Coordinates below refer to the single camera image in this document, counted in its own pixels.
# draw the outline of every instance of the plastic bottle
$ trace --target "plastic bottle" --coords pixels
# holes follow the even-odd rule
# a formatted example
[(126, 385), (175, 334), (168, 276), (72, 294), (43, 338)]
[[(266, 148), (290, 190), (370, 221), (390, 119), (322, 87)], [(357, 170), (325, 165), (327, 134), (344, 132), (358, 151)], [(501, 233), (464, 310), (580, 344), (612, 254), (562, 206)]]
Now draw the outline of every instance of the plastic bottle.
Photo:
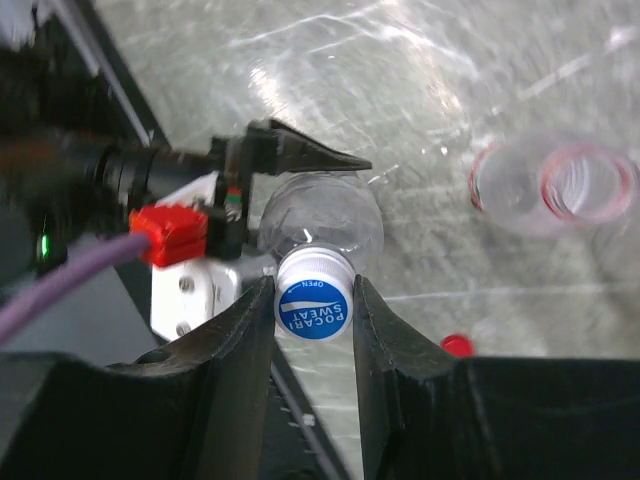
[(383, 243), (380, 209), (357, 175), (292, 175), (271, 196), (258, 233), (258, 247), (280, 262), (278, 324), (306, 340), (340, 335), (353, 315), (355, 275), (372, 272)]
[(538, 131), (482, 152), (469, 188), (476, 208), (498, 226), (553, 236), (624, 214), (638, 179), (635, 163), (586, 135)]

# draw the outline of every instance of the blue bottle cap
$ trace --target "blue bottle cap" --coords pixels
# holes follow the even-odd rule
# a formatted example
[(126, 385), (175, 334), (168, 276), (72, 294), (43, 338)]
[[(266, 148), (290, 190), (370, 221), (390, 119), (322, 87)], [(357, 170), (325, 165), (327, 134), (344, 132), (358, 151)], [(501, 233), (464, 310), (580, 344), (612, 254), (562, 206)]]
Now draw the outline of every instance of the blue bottle cap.
[(331, 246), (295, 248), (278, 270), (274, 305), (278, 325), (314, 342), (340, 335), (353, 317), (355, 277), (349, 260)]

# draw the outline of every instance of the purple cable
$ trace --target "purple cable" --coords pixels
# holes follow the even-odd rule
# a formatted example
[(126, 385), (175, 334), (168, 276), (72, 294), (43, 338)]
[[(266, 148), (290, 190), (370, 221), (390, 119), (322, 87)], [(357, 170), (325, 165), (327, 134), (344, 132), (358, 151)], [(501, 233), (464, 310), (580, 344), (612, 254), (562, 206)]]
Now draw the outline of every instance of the purple cable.
[(47, 274), (0, 310), (0, 345), (91, 277), (108, 267), (132, 260), (150, 246), (145, 233), (122, 235), (80, 253)]

